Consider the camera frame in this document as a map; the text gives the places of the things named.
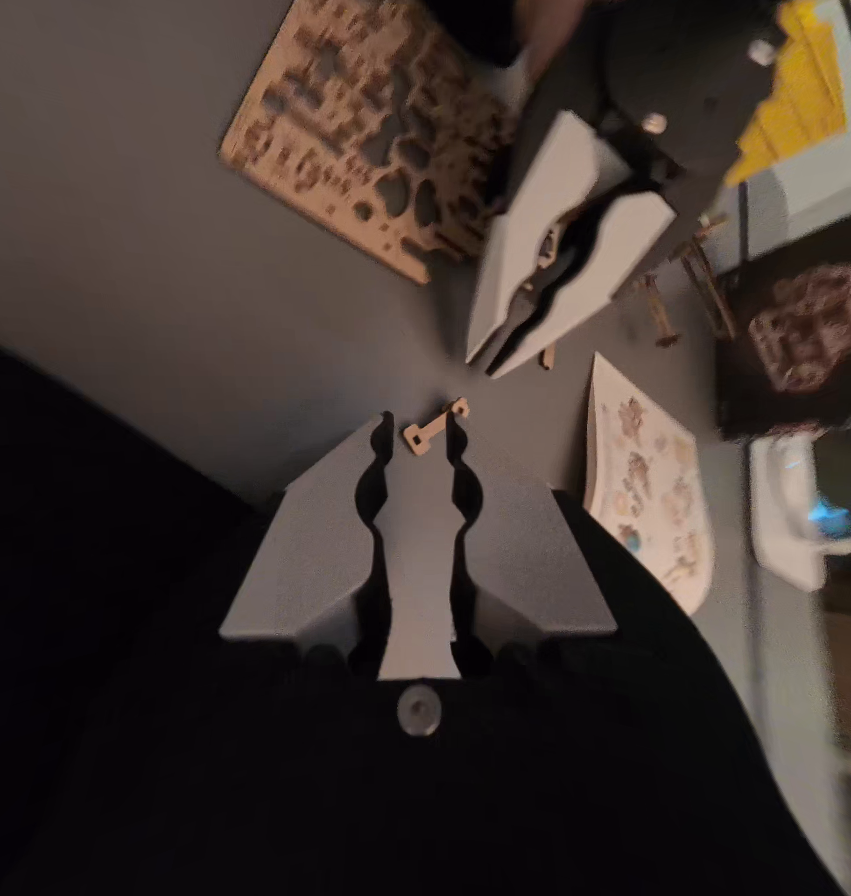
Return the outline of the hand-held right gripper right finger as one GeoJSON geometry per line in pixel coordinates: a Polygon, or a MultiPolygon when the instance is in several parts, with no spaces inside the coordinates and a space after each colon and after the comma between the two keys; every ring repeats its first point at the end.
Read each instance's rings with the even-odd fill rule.
{"type": "Polygon", "coordinates": [[[551,487],[465,420],[450,423],[447,456],[463,518],[450,583],[457,642],[501,651],[615,633],[551,487]]]}

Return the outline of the black quilted cushion pad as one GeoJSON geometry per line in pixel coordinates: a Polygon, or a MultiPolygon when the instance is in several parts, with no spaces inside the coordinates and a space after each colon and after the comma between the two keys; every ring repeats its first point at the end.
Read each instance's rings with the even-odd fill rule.
{"type": "Polygon", "coordinates": [[[0,889],[150,621],[259,520],[0,347],[0,889]]]}

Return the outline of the yellow plastic bin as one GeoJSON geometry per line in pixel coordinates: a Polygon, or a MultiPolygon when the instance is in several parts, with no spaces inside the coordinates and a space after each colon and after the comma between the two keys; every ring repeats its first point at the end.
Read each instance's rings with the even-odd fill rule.
{"type": "Polygon", "coordinates": [[[786,2],[778,24],[787,39],[778,51],[774,85],[738,141],[740,158],[724,185],[735,187],[846,129],[844,85],[834,28],[815,2],[786,2]]]}

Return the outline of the laser-cut wooden parts sheet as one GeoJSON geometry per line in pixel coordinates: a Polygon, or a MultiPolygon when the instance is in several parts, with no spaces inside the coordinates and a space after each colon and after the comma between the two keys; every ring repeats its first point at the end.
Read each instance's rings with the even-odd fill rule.
{"type": "Polygon", "coordinates": [[[225,133],[252,184],[423,285],[478,259],[516,118],[418,2],[298,1],[225,133]]]}

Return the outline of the open instruction booklet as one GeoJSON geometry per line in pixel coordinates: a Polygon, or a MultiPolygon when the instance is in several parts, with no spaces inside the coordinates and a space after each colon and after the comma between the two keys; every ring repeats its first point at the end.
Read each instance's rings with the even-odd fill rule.
{"type": "Polygon", "coordinates": [[[696,439],[598,352],[585,462],[585,509],[695,615],[715,562],[696,439]]]}

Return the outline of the black model kit box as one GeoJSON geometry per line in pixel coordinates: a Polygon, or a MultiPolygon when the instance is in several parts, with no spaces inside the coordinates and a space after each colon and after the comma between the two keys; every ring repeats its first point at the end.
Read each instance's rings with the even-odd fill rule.
{"type": "Polygon", "coordinates": [[[851,422],[851,218],[747,263],[716,345],[717,426],[729,441],[851,422]]]}

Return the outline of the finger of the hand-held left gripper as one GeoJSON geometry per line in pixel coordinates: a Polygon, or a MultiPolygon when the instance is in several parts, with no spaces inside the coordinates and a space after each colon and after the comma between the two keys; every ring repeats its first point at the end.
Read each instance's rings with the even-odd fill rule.
{"type": "Polygon", "coordinates": [[[615,198],[599,217],[583,262],[542,290],[541,304],[512,333],[487,375],[508,375],[608,305],[674,219],[661,196],[615,198]]]}
{"type": "Polygon", "coordinates": [[[468,324],[467,364],[508,320],[512,299],[535,271],[547,233],[630,175],[627,162],[591,126],[569,110],[556,114],[507,210],[489,226],[468,324]]]}

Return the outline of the white cardboard tray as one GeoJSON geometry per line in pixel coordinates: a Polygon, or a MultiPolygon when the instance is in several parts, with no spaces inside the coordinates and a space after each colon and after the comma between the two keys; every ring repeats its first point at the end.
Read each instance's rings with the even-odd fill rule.
{"type": "Polygon", "coordinates": [[[851,216],[851,156],[809,151],[750,178],[744,228],[737,187],[721,190],[713,212],[725,222],[705,248],[713,269],[726,273],[740,263],[743,234],[753,259],[851,216]]]}

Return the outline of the small wooden lever part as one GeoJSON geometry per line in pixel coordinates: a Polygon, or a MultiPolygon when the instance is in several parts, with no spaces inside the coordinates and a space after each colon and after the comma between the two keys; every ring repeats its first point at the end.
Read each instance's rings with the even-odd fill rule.
{"type": "Polygon", "coordinates": [[[454,417],[461,417],[465,420],[470,412],[467,399],[459,397],[445,405],[431,421],[422,425],[410,424],[405,427],[401,432],[401,437],[411,453],[416,457],[421,457],[430,451],[432,440],[446,431],[448,420],[454,417]]]}

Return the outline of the partly built wooden model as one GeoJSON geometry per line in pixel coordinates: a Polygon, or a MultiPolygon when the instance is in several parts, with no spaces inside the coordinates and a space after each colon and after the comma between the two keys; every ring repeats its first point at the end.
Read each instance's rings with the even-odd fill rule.
{"type": "MultiPolygon", "coordinates": [[[[727,221],[726,214],[702,214],[699,218],[699,229],[689,240],[679,244],[668,260],[681,264],[689,283],[704,303],[705,314],[715,338],[723,342],[733,342],[737,336],[735,319],[720,289],[718,276],[705,249],[705,243],[710,235],[720,230],[727,221]]],[[[651,320],[655,324],[655,345],[659,349],[671,348],[681,339],[681,334],[671,324],[657,285],[657,276],[655,273],[645,273],[634,282],[634,285],[646,299],[651,320]]]]}

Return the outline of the white plastic device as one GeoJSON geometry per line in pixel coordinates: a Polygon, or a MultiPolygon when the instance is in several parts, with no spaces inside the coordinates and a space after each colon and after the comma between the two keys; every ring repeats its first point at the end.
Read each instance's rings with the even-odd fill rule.
{"type": "Polygon", "coordinates": [[[816,445],[839,431],[798,430],[748,447],[753,556],[806,593],[821,590],[832,558],[851,555],[851,508],[820,487],[816,445]]]}

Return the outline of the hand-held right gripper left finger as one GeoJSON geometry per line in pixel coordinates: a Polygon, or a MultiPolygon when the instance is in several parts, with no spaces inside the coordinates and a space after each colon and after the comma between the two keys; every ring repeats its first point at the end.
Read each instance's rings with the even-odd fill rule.
{"type": "Polygon", "coordinates": [[[375,518],[393,434],[393,414],[381,412],[285,488],[220,624],[223,640],[351,657],[365,639],[361,603],[382,555],[375,518]]]}

